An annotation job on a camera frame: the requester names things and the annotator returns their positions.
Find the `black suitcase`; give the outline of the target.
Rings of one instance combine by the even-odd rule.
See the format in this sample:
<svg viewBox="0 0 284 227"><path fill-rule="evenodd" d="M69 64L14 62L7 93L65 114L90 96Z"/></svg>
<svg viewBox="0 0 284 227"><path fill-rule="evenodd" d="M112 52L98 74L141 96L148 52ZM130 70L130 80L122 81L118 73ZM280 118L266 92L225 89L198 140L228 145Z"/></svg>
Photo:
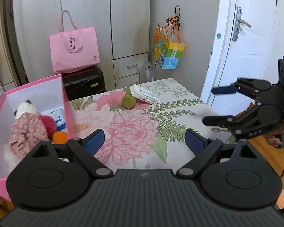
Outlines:
<svg viewBox="0 0 284 227"><path fill-rule="evenodd" d="M102 70L91 66L77 72L62 74L68 100L77 100L105 92L105 79Z"/></svg>

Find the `white door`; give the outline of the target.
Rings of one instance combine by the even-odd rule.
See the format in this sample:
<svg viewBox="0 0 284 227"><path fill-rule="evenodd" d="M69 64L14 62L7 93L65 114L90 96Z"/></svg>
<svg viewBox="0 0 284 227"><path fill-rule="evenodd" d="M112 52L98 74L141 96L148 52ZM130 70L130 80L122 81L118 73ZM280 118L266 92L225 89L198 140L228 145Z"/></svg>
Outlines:
<svg viewBox="0 0 284 227"><path fill-rule="evenodd" d="M242 19L236 42L232 40L237 7ZM201 99L220 115L237 115L251 99L236 93L214 95L214 87L228 86L238 78L260 79L266 67L274 25L276 0L220 0L211 58Z"/></svg>

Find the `pink storage box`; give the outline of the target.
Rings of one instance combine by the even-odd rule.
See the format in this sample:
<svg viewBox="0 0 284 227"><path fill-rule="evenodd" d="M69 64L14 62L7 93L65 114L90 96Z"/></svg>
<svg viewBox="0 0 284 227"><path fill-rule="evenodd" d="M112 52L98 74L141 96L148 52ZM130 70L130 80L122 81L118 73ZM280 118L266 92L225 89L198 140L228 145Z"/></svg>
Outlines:
<svg viewBox="0 0 284 227"><path fill-rule="evenodd" d="M9 200L6 179L17 163L43 139L48 139L41 115L62 111L63 130L76 135L71 105L62 76L36 80L5 92L0 100L0 196Z"/></svg>

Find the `pink floral fabric pouch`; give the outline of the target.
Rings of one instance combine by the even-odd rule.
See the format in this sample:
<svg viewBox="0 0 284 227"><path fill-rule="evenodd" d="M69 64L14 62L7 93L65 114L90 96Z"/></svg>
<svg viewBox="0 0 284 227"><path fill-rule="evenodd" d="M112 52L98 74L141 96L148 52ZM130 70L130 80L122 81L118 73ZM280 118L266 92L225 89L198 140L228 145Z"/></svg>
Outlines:
<svg viewBox="0 0 284 227"><path fill-rule="evenodd" d="M23 159L44 139L48 139L48 134L39 116L23 113L12 126L9 149L16 157Z"/></svg>

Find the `orange ball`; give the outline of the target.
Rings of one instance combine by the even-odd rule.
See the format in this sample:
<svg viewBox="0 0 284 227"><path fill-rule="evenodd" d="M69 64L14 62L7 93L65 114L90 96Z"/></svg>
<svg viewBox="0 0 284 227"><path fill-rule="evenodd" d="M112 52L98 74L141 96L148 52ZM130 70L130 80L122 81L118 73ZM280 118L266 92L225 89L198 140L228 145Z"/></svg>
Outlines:
<svg viewBox="0 0 284 227"><path fill-rule="evenodd" d="M64 131L57 131L52 136L53 144L65 144L67 141L67 133Z"/></svg>

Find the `grey wardrobe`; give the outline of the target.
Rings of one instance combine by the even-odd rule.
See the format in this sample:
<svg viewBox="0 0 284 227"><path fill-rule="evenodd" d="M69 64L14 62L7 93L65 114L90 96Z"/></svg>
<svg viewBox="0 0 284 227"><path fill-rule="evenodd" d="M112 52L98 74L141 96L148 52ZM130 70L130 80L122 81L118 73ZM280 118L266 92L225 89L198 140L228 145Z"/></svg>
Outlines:
<svg viewBox="0 0 284 227"><path fill-rule="evenodd" d="M139 80L142 64L155 63L156 26L180 13L185 49L175 70L157 68L200 96L209 68L220 0L3 0L4 25L18 84L53 75L50 36L59 28L96 30L99 66L107 90Z"/></svg>

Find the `pink paper tote bag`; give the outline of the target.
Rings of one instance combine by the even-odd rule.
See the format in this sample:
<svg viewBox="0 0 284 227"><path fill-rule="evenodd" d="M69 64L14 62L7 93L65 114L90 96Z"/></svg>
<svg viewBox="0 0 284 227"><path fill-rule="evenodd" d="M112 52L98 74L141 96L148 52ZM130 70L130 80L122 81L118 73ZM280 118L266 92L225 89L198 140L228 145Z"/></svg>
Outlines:
<svg viewBox="0 0 284 227"><path fill-rule="evenodd" d="M53 71L56 74L72 73L100 63L97 35L94 27L64 31L61 13L59 33L50 36L50 51Z"/></svg>

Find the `white plush sheep toy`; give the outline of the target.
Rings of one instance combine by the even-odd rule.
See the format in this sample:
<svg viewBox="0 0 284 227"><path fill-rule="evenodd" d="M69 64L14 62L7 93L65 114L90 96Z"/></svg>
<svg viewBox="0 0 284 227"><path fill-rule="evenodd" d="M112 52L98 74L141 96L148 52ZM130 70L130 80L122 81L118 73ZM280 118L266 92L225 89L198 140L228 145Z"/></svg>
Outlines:
<svg viewBox="0 0 284 227"><path fill-rule="evenodd" d="M30 100L26 100L25 102L21 103L17 110L14 112L15 121L18 119L23 113L33 113L37 114L36 108L32 105Z"/></svg>

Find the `green round plush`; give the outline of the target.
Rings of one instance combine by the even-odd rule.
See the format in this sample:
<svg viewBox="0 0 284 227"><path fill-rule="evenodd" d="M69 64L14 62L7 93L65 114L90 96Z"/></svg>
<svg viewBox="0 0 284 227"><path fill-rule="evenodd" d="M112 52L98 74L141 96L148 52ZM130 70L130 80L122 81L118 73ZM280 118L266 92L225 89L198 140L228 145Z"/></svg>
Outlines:
<svg viewBox="0 0 284 227"><path fill-rule="evenodd" d="M132 109L136 105L136 98L133 97L130 93L126 93L122 99L122 106L125 109Z"/></svg>

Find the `magenta strawberry plush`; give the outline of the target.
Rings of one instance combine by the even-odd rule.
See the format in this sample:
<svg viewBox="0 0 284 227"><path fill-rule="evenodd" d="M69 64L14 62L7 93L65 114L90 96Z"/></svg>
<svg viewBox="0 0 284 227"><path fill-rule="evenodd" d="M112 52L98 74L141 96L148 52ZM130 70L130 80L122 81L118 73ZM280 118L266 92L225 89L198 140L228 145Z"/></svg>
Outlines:
<svg viewBox="0 0 284 227"><path fill-rule="evenodd" d="M47 130L48 137L51 138L54 135L54 133L57 131L54 119L47 115L41 115L39 118L43 122Z"/></svg>

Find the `floral tablecloth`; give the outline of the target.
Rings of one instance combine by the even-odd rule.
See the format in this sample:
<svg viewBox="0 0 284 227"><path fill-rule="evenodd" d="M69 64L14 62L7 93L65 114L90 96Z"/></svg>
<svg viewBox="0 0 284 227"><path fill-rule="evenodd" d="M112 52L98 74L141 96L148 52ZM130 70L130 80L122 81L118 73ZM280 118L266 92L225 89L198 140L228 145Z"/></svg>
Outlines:
<svg viewBox="0 0 284 227"><path fill-rule="evenodd" d="M105 143L95 156L111 170L177 171L194 158L185 144L188 129L205 138L233 141L226 129L203 125L203 117L214 115L214 110L176 80L148 82L143 88L157 94L159 103L137 103L127 110L122 99L129 88L71 101L78 137L104 131Z"/></svg>

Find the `colourful gift bag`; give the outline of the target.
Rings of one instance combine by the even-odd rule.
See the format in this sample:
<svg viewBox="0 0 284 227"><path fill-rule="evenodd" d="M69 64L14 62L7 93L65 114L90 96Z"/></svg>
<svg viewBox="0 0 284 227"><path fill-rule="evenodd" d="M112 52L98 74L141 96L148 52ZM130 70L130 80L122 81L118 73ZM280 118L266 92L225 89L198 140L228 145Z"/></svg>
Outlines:
<svg viewBox="0 0 284 227"><path fill-rule="evenodd" d="M157 25L154 33L153 53L156 63L164 70L175 70L185 49L180 36L180 6L175 6L175 15L166 19L164 26Z"/></svg>

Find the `white tissue pack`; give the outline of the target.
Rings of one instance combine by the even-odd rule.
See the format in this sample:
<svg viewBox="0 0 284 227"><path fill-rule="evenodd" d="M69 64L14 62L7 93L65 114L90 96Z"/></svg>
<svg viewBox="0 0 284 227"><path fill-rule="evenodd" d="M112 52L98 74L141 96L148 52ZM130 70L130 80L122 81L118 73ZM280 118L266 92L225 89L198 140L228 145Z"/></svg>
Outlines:
<svg viewBox="0 0 284 227"><path fill-rule="evenodd" d="M136 84L133 84L130 87L130 94L134 98L144 101L145 103L148 103L150 105L156 105L157 103L159 103L159 97L157 96L157 94Z"/></svg>

